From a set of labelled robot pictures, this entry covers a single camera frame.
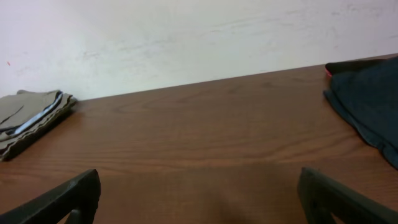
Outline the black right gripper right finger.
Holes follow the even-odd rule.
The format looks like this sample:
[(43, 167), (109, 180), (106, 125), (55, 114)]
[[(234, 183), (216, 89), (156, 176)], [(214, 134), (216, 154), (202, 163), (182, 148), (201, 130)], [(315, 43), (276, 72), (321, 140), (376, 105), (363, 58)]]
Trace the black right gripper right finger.
[(397, 223), (397, 212), (377, 203), (321, 172), (304, 167), (297, 185), (307, 222)]

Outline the navy blue shorts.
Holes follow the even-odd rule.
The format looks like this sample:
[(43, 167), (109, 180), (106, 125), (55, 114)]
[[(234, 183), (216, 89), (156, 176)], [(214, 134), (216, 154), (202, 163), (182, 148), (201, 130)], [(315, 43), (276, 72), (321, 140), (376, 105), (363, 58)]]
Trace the navy blue shorts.
[(397, 57), (335, 74), (323, 94), (337, 114), (397, 168)]

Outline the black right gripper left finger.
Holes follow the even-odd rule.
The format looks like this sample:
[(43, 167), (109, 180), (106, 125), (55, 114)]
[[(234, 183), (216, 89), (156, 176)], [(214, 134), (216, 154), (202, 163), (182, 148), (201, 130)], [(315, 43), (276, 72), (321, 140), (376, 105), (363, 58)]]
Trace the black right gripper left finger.
[(1, 223), (93, 223), (101, 195), (97, 170), (87, 170), (1, 215)]

